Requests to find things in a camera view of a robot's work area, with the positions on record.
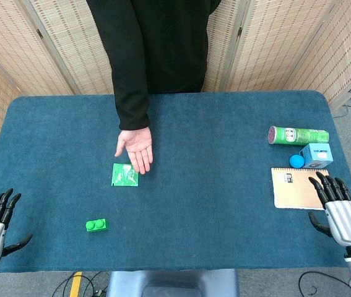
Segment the blue ball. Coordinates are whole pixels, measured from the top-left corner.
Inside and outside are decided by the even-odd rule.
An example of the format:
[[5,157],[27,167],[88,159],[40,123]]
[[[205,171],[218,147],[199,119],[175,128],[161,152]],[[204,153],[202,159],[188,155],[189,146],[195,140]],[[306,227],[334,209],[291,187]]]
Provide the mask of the blue ball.
[[289,158],[289,165],[296,169],[303,168],[305,165],[305,159],[299,154],[294,154]]

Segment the light blue cardboard box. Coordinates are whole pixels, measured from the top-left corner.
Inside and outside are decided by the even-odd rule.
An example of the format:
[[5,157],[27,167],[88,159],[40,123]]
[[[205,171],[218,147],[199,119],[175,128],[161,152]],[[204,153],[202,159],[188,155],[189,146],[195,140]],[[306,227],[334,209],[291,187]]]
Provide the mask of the light blue cardboard box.
[[300,155],[305,161],[304,168],[322,169],[333,162],[329,144],[310,143],[300,151]]

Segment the person's torso black sweater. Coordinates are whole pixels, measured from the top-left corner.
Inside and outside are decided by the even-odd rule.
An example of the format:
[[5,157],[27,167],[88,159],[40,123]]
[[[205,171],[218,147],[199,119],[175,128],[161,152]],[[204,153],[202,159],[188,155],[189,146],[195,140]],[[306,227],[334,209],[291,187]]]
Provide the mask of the person's torso black sweater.
[[209,16],[221,0],[87,0],[115,94],[199,92]]

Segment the blue table cloth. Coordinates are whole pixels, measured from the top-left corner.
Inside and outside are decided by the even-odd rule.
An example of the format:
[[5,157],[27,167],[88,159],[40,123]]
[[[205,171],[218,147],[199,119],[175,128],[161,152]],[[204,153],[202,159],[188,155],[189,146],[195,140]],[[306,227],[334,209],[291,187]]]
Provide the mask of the blue table cloth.
[[[351,174],[326,99],[315,91],[150,98],[154,161],[137,187],[111,185],[118,116],[111,95],[20,97],[0,133],[0,193],[21,198],[0,272],[343,267],[345,249],[308,212],[274,205],[271,168],[297,152],[270,126],[324,129],[329,173]],[[89,233],[89,220],[108,229]]]

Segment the robot right five-finger hand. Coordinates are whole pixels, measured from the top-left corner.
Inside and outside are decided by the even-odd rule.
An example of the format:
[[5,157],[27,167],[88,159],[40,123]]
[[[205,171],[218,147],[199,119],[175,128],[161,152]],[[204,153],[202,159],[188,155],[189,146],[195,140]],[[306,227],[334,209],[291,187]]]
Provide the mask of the robot right five-finger hand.
[[340,178],[316,172],[317,178],[309,177],[326,214],[328,225],[318,221],[313,212],[309,220],[315,230],[333,238],[342,247],[351,247],[351,192]]

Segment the person's right hand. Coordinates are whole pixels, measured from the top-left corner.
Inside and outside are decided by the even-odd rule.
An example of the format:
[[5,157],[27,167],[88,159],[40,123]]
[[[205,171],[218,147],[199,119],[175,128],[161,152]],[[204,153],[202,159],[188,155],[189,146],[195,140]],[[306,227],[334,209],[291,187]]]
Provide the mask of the person's right hand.
[[149,127],[134,131],[122,130],[119,133],[115,157],[127,151],[131,165],[140,174],[150,171],[153,163],[152,135]]

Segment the green toy brick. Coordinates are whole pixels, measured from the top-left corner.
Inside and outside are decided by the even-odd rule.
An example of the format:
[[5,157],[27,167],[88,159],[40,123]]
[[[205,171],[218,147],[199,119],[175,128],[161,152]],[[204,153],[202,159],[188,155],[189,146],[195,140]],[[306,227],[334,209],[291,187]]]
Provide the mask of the green toy brick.
[[89,233],[104,231],[108,229],[108,222],[105,218],[89,220],[85,224],[86,231]]

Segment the green cylindrical can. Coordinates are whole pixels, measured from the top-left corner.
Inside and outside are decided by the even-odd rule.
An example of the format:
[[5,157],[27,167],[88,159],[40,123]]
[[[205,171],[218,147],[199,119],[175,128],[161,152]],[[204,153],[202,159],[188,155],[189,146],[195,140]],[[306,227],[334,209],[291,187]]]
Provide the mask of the green cylindrical can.
[[269,144],[307,145],[310,143],[329,142],[329,133],[325,130],[301,129],[293,127],[271,126],[267,136]]

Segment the green foil sachet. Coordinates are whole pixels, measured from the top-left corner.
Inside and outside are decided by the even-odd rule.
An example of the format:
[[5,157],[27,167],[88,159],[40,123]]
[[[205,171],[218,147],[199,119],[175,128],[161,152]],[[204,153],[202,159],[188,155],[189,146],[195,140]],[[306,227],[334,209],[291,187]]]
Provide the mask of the green foil sachet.
[[131,164],[114,163],[111,185],[137,187],[139,185],[139,173],[134,170]]

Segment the grey-blue robot torso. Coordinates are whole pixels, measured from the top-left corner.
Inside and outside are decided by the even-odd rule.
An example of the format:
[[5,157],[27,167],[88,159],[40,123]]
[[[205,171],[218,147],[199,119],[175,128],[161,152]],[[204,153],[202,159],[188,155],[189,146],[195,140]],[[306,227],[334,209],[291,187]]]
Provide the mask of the grey-blue robot torso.
[[106,297],[239,297],[236,269],[114,271]]

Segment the person's right forearm black sleeve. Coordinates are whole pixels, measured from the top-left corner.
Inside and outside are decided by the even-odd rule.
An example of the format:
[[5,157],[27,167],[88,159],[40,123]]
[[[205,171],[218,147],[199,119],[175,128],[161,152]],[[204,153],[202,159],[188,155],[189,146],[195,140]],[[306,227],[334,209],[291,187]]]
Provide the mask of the person's right forearm black sleeve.
[[108,57],[119,128],[136,131],[149,127],[149,95],[144,52],[139,48],[121,49],[115,46],[109,49]]

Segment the brown spiral notebook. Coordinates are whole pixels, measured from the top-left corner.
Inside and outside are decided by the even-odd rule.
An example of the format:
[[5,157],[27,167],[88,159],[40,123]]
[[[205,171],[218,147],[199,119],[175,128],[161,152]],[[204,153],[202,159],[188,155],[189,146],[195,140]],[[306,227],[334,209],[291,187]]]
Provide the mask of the brown spiral notebook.
[[322,169],[271,168],[275,207],[322,210],[322,203],[308,179],[312,177],[319,181],[316,172],[328,175],[328,171]]

